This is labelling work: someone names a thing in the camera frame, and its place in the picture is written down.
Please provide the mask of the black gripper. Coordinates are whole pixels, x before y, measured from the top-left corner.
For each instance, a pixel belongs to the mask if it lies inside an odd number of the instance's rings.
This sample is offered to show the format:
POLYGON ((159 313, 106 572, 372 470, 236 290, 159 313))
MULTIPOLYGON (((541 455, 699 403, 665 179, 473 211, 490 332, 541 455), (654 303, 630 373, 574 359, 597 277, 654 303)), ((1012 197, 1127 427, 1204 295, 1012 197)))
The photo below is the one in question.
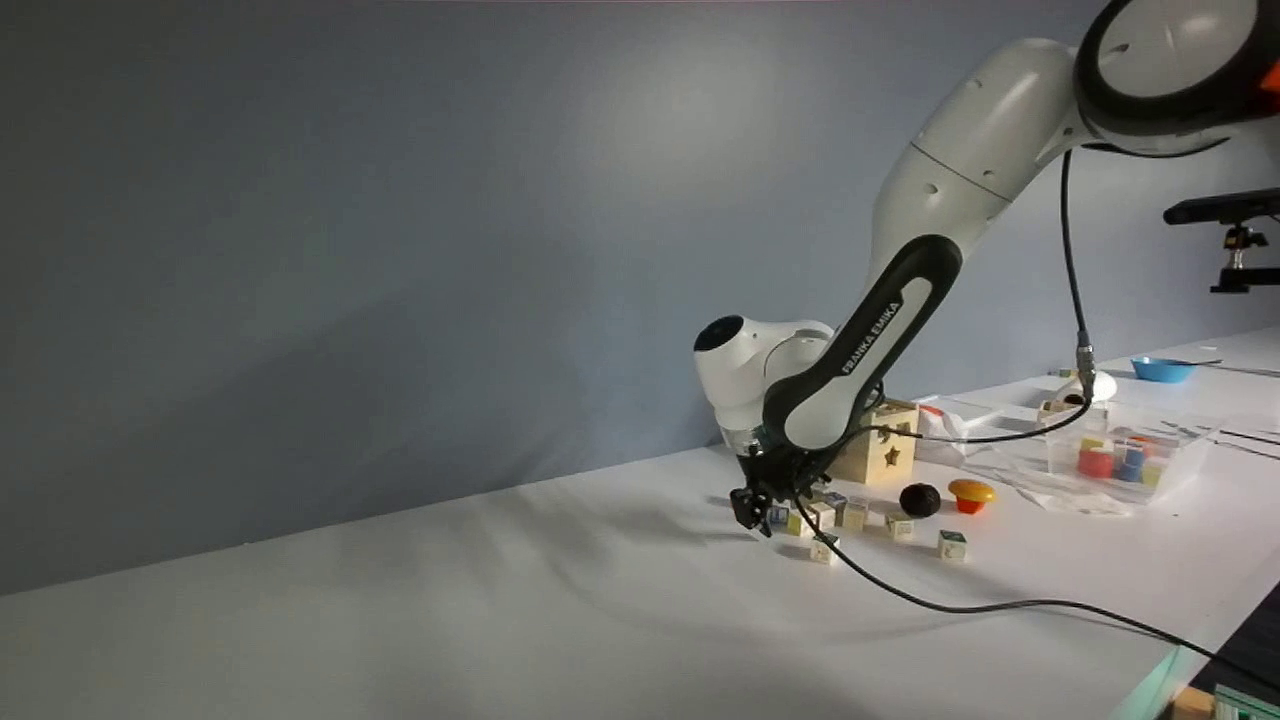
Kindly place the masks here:
POLYGON ((752 447, 740 458, 744 483, 726 492, 730 516, 752 527, 765 531, 767 516, 797 494, 797 458, 785 451, 760 451, 752 447))

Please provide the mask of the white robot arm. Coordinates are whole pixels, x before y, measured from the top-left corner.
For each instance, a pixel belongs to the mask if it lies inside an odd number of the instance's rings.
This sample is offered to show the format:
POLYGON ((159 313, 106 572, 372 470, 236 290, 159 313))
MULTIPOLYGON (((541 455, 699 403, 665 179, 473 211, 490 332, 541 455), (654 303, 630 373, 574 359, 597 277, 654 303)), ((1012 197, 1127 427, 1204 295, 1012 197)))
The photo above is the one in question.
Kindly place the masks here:
POLYGON ((880 384, 984 227, 1067 147, 1191 157, 1280 107, 1280 0, 1107 0, 1081 45, 1012 38, 910 136, 871 211, 867 295, 818 321, 719 316, 694 341, 716 427, 744 469, 744 527, 803 501, 867 427, 880 384))

